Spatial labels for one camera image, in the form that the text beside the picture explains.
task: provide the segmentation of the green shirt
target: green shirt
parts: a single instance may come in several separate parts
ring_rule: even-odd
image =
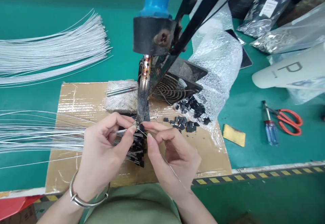
[[[180,224],[173,200],[158,183],[112,188],[86,224]]]

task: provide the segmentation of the silver bangle bracelet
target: silver bangle bracelet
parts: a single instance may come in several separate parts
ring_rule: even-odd
[[[75,176],[77,175],[77,173],[78,173],[78,170],[76,171],[76,173],[74,174],[74,176],[73,176],[73,178],[72,178],[72,180],[70,182],[70,187],[69,187],[70,197],[71,197],[70,202],[74,202],[76,205],[78,205],[78,206],[80,206],[80,207],[82,207],[84,209],[89,209],[89,208],[92,208],[92,207],[96,207],[96,206],[100,205],[101,203],[103,203],[105,200],[107,200],[110,183],[108,184],[108,190],[105,193],[104,198],[102,200],[90,204],[90,203],[84,202],[81,199],[79,199],[77,193],[75,193],[75,194],[73,193],[73,187],[72,187]]]

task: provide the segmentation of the hand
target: hand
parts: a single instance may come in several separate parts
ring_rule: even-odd
[[[117,175],[125,156],[133,143],[136,126],[134,119],[117,112],[85,130],[84,148],[73,190],[83,201],[90,201]],[[118,127],[126,132],[117,146],[112,146]]]
[[[201,163],[197,149],[184,139],[176,128],[170,128],[157,122],[143,122],[148,133],[148,156],[162,188],[178,204],[184,201],[191,191],[191,184]],[[165,159],[160,154],[158,144],[165,142]]]

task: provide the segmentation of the blue screwdriver handle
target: blue screwdriver handle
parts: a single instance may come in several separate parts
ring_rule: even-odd
[[[278,139],[278,131],[275,127],[274,121],[272,120],[266,120],[265,122],[265,130],[267,135],[267,140],[270,145],[278,145],[279,139]]]

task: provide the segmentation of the soldering machine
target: soldering machine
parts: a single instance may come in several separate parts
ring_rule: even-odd
[[[208,71],[178,56],[218,0],[202,0],[182,32],[181,20],[190,14],[197,0],[183,0],[175,19],[168,13],[169,0],[145,0],[133,19],[133,51],[143,54],[139,63],[137,122],[144,120],[150,96],[173,104],[198,93],[196,83]]]

